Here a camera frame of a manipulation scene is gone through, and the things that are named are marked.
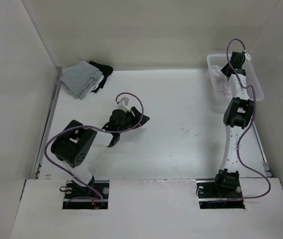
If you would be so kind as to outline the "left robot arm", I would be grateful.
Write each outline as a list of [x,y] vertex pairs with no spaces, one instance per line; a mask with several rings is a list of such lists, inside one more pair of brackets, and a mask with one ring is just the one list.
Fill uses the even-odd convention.
[[86,199],[94,192],[94,177],[84,165],[91,146],[98,144],[111,148],[119,142],[123,131],[137,129],[149,120],[150,118],[139,112],[136,107],[119,107],[113,110],[108,122],[101,129],[85,127],[73,119],[54,138],[50,150],[65,165],[63,170],[75,179],[77,193]]

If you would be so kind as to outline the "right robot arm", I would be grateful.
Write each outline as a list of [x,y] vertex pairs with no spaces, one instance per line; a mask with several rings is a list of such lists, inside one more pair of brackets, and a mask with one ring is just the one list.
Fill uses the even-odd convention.
[[247,93],[246,72],[243,69],[245,52],[233,52],[230,62],[221,72],[227,77],[232,91],[230,101],[223,117],[226,128],[226,143],[223,160],[213,184],[218,197],[233,197],[241,193],[238,172],[237,146],[244,129],[249,125],[254,111],[254,101]]

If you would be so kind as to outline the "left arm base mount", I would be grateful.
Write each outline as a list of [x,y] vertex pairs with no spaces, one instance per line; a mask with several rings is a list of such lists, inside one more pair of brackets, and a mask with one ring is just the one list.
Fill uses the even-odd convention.
[[89,183],[98,193],[92,189],[77,184],[75,181],[67,181],[59,191],[64,193],[63,209],[65,210],[106,210],[108,209],[109,181],[96,181]]

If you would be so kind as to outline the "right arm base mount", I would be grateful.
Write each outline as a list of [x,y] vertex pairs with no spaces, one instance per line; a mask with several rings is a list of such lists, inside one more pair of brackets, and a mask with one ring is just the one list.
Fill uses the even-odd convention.
[[196,195],[200,209],[245,209],[240,190],[215,189],[213,180],[198,180]]

